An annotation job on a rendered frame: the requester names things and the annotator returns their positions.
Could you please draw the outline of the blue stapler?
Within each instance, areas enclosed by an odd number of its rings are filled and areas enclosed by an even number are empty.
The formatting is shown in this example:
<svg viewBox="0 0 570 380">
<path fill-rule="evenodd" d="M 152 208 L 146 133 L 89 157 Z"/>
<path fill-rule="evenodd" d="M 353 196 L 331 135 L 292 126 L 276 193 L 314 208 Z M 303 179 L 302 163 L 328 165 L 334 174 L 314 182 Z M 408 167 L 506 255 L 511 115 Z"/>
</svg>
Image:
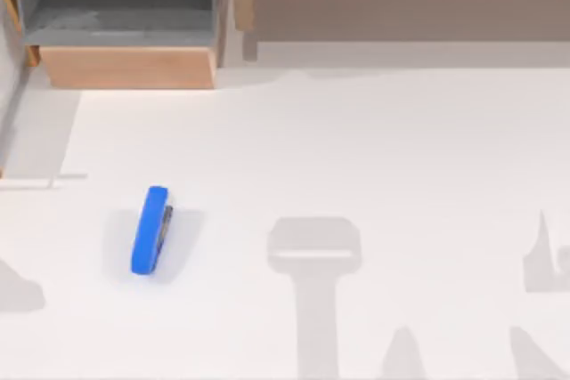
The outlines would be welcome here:
<svg viewBox="0 0 570 380">
<path fill-rule="evenodd" d="M 131 254 L 130 270 L 134 274 L 151 275 L 156 269 L 173 215 L 169 196 L 168 188 L 148 188 Z"/>
</svg>

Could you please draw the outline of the pale wooden drawer front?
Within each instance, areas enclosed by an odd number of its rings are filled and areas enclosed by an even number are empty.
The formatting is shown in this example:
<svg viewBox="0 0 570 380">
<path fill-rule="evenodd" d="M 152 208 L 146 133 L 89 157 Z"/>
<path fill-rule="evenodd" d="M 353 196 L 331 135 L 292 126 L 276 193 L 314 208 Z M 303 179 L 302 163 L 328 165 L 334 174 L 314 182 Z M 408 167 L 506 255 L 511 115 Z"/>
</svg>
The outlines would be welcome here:
<svg viewBox="0 0 570 380">
<path fill-rule="evenodd" d="M 52 86 L 63 89 L 212 89 L 215 48 L 42 46 Z"/>
</svg>

